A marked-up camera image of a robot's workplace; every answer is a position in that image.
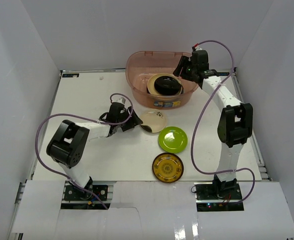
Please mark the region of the cream plate with dark patch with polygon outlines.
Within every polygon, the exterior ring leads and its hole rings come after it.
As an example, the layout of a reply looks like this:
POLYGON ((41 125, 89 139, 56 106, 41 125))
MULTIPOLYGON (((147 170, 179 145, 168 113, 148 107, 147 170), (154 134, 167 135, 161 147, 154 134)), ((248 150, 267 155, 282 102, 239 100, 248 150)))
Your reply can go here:
POLYGON ((159 133, 167 125, 167 116, 158 109, 148 109, 139 118, 142 120, 141 128, 148 133, 159 133))

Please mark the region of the small black plate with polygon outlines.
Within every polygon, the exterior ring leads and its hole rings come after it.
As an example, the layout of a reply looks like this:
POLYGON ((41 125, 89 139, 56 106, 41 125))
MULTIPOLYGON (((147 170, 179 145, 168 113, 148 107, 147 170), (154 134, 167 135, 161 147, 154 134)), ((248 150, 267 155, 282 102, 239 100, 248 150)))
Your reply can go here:
POLYGON ((169 75, 158 77, 154 81, 155 90, 163 96, 174 96, 181 92, 181 83, 169 75))

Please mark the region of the peach plastic plate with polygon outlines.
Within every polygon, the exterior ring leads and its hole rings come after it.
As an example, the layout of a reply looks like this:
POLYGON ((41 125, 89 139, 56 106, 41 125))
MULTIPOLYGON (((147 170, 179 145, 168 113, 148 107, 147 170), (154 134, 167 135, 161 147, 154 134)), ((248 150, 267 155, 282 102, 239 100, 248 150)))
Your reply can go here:
POLYGON ((175 76, 171 75, 171 74, 167 74, 167 73, 158 73, 158 74, 154 74, 150 77, 150 79, 148 80, 148 83, 147 83, 147 92, 152 94, 152 95, 157 95, 157 96, 171 96, 171 95, 160 95, 154 88, 154 81, 158 78, 158 77, 161 77, 161 76, 172 76, 173 78, 177 79, 180 83, 181 81, 176 78, 175 76))

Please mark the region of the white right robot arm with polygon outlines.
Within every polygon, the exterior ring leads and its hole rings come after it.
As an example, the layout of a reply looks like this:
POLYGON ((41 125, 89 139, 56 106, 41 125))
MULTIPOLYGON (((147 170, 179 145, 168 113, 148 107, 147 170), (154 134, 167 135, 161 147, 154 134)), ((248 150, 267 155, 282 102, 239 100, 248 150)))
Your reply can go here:
POLYGON ((204 49, 194 47, 190 57, 182 56, 173 74, 196 83, 221 112, 217 126, 221 154, 218 168, 212 173, 210 190, 216 198, 225 199, 236 187, 240 152, 252 136, 253 107, 237 99, 218 72, 209 68, 209 56, 204 49))

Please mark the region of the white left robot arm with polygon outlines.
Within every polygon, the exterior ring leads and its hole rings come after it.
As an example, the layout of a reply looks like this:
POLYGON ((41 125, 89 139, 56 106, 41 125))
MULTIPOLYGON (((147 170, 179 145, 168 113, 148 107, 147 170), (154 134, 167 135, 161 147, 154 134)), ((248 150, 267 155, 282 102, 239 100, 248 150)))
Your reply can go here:
POLYGON ((113 102, 108 112, 103 113, 97 122, 75 123, 64 120, 56 130, 46 148, 46 154, 58 163, 73 184, 75 193, 86 200, 92 195, 92 178, 80 163, 89 140, 107 138, 118 129, 127 131, 143 124, 133 108, 120 102, 113 102))

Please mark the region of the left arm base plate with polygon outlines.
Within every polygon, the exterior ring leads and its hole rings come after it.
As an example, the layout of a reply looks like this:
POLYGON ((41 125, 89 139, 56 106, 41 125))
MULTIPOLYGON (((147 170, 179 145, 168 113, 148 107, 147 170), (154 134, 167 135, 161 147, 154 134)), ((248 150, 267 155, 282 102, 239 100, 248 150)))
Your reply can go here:
POLYGON ((90 184, 88 191, 80 190, 66 183, 62 196, 61 208, 65 210, 107 210, 111 197, 109 186, 105 184, 90 184))

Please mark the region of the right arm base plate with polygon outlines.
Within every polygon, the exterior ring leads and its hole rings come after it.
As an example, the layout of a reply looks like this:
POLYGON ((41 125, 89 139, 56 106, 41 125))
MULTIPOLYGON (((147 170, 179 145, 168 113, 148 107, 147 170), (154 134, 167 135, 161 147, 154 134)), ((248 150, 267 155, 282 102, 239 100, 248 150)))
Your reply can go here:
POLYGON ((191 193, 195 194, 197 212, 241 212, 244 211, 240 186, 226 193, 217 194, 210 183, 198 183, 192 186, 191 193))

